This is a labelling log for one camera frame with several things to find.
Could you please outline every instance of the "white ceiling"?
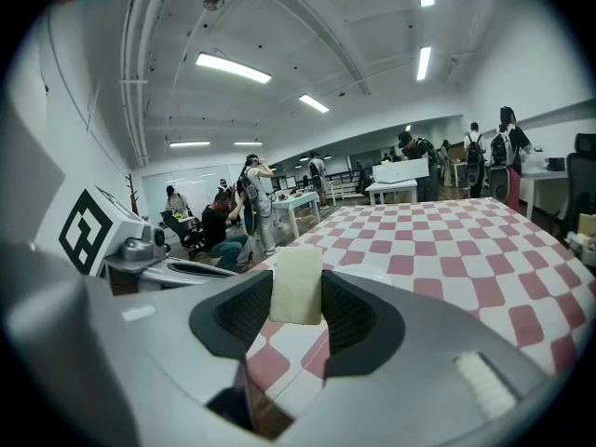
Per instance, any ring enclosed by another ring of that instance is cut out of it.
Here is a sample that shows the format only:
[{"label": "white ceiling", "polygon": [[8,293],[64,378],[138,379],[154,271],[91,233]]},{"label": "white ceiling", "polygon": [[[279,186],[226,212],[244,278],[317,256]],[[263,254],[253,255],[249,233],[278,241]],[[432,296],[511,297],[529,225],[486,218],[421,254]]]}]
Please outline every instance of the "white ceiling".
[{"label": "white ceiling", "polygon": [[[234,141],[254,139],[265,151],[291,144],[298,154],[313,148],[309,138],[350,118],[455,90],[497,2],[436,0],[422,8],[419,0],[225,0],[211,12],[203,0],[167,0],[150,53],[144,130],[151,160],[229,153]],[[432,46],[431,63],[427,79],[416,82],[422,46]],[[273,77],[261,85],[197,67],[201,51]],[[304,93],[330,111],[305,106],[298,101]],[[166,137],[211,145],[169,149]]]}]

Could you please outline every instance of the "beige sponge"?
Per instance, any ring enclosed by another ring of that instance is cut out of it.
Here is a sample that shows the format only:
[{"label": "beige sponge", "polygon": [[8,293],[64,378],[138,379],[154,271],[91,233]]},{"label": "beige sponge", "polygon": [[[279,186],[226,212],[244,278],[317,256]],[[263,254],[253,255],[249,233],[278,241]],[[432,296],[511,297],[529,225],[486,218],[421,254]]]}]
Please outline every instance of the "beige sponge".
[{"label": "beige sponge", "polygon": [[323,258],[319,248],[281,249],[273,281],[269,318],[283,323],[320,324],[322,269]]}]

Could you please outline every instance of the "white cardboard box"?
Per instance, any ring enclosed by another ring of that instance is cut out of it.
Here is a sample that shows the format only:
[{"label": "white cardboard box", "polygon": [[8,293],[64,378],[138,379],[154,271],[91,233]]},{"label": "white cardboard box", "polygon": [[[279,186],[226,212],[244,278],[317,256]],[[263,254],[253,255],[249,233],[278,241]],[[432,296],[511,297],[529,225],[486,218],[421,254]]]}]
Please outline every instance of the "white cardboard box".
[{"label": "white cardboard box", "polygon": [[428,161],[423,158],[381,164],[372,167],[372,175],[376,183],[398,183],[418,179],[428,175]]}]

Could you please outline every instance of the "black office chair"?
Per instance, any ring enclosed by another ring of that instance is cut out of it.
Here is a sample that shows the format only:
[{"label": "black office chair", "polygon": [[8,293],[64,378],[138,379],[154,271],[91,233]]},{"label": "black office chair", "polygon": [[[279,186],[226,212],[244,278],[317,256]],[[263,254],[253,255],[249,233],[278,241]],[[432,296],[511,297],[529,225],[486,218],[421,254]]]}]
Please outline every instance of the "black office chair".
[{"label": "black office chair", "polygon": [[196,224],[190,230],[185,227],[183,223],[178,222],[176,217],[171,213],[171,210],[161,212],[164,224],[171,228],[174,233],[180,238],[180,243],[185,249],[193,250],[188,252],[189,256],[193,256],[200,251],[205,250],[205,240],[200,224]]}]

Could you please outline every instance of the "checkered tablecloth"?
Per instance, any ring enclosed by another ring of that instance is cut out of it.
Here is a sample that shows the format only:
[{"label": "checkered tablecloth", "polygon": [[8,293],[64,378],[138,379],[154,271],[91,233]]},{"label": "checkered tablecloth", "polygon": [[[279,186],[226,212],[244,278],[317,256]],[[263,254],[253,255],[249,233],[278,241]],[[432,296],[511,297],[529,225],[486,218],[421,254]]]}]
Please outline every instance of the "checkered tablecloth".
[{"label": "checkered tablecloth", "polygon": [[[591,333],[596,280],[555,238],[491,198],[342,208],[291,246],[323,250],[326,269],[361,264],[396,289],[459,306],[547,373]],[[275,271],[277,256],[254,269]],[[267,321],[248,355],[267,397],[298,416],[322,389],[327,325]]]}]

